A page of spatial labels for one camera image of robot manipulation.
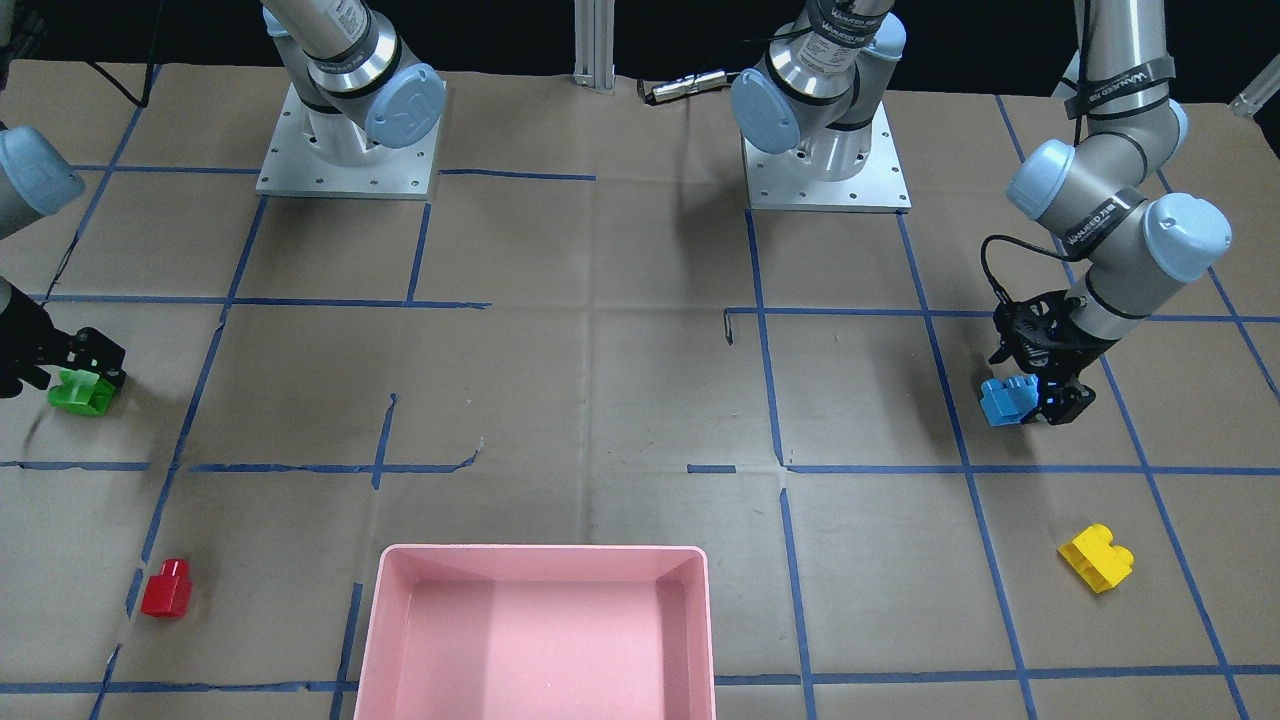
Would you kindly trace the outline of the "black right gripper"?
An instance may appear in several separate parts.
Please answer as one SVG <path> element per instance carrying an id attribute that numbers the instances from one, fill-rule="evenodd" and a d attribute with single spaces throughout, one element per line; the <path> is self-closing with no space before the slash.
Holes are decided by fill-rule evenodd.
<path id="1" fill-rule="evenodd" d="M 59 331 L 49 313 L 8 279 L 1 279 L 1 397 L 14 398 L 23 384 L 46 389 L 46 366 L 97 374 L 115 389 L 124 387 L 125 350 L 102 332 L 84 327 Z"/>

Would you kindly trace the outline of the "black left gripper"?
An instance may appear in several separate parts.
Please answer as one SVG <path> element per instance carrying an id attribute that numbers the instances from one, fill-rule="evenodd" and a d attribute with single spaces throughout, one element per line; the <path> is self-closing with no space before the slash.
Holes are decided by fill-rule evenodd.
<path id="1" fill-rule="evenodd" d="M 1070 318 L 1082 304 L 1064 290 L 1025 301 L 1002 295 L 992 314 L 998 347 L 989 366 L 1012 364 L 1023 375 L 1036 375 L 1034 420 L 1052 427 L 1074 421 L 1097 398 L 1079 375 L 1116 342 L 1094 337 Z"/>

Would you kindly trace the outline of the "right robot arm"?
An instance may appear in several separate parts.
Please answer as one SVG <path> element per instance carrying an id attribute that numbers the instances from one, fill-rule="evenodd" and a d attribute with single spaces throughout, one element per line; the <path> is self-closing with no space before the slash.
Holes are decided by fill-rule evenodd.
<path id="1" fill-rule="evenodd" d="M 256 188 L 273 197 L 425 200 L 436 173 L 447 85 L 393 23 L 364 1 L 265 1 L 262 18 L 291 87 Z M 125 350 L 86 327 L 58 329 L 13 283 L 1 283 L 6 398 L 49 389 L 51 369 L 87 372 L 110 391 Z"/>

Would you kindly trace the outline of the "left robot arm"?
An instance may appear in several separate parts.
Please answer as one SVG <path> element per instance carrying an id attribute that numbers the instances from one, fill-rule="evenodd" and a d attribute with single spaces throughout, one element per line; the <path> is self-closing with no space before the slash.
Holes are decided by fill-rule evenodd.
<path id="1" fill-rule="evenodd" d="M 1016 301 L 993 277 L 998 347 L 980 406 L 993 427 L 1074 421 L 1096 397 L 1080 375 L 1142 319 L 1198 281 L 1230 247 L 1233 229 L 1189 193 L 1148 199 L 1140 184 L 1184 145 L 1189 120 L 1170 96 L 1176 67 L 1161 1 L 1079 1 L 1079 46 L 1062 85 L 1066 115 L 1085 131 L 1052 138 L 1023 161 L 1006 195 L 1061 245 L 1060 261 L 1089 268 L 1068 290 Z M 902 58 L 906 31 L 890 1 L 809 1 L 777 31 L 730 90 L 735 120 L 762 152 L 808 150 L 854 135 Z"/>

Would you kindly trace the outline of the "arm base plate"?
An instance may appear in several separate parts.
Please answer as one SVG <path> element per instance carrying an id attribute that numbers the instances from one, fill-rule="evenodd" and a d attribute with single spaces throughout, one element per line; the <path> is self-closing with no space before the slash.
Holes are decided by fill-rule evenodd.
<path id="1" fill-rule="evenodd" d="M 289 87 L 256 191 L 312 199 L 430 199 L 443 120 L 403 149 L 372 142 L 348 117 L 305 105 Z"/>
<path id="2" fill-rule="evenodd" d="M 883 104 L 860 129 L 824 128 L 781 154 L 744 140 L 742 156 L 755 210 L 896 213 L 913 206 Z"/>

